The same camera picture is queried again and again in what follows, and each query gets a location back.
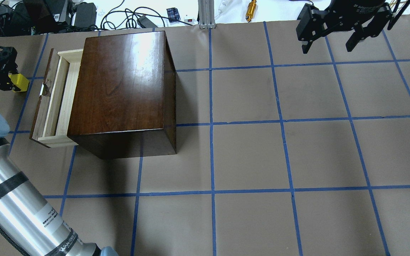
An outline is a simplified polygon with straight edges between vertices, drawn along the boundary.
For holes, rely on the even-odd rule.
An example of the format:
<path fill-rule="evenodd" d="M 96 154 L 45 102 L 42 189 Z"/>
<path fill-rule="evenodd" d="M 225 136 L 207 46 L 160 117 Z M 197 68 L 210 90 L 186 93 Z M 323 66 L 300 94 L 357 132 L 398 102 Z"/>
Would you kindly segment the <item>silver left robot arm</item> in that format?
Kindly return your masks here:
<path fill-rule="evenodd" d="M 10 128 L 0 115 L 0 233 L 24 256 L 116 256 L 84 243 L 9 158 Z"/>

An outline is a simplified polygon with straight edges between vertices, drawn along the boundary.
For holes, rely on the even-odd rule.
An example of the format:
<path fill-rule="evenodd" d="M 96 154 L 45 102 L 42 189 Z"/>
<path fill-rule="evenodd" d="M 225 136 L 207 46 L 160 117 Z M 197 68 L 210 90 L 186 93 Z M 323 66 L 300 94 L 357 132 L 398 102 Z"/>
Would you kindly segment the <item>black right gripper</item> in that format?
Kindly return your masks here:
<path fill-rule="evenodd" d="M 325 10 L 305 4 L 298 15 L 296 35 L 303 54 L 316 39 L 333 32 L 353 31 L 345 46 L 347 52 L 368 37 L 381 34 L 393 11 L 384 0 L 332 0 Z"/>

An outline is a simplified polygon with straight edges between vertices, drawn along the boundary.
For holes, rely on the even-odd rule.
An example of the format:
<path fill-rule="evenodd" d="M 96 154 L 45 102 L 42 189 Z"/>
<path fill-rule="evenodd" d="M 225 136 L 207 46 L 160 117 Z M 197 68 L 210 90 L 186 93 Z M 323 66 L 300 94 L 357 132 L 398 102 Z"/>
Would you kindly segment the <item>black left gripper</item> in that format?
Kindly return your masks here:
<path fill-rule="evenodd" d="M 14 47 L 0 46 L 0 90 L 11 91 L 14 84 L 9 74 L 18 74 L 16 64 L 17 50 Z"/>

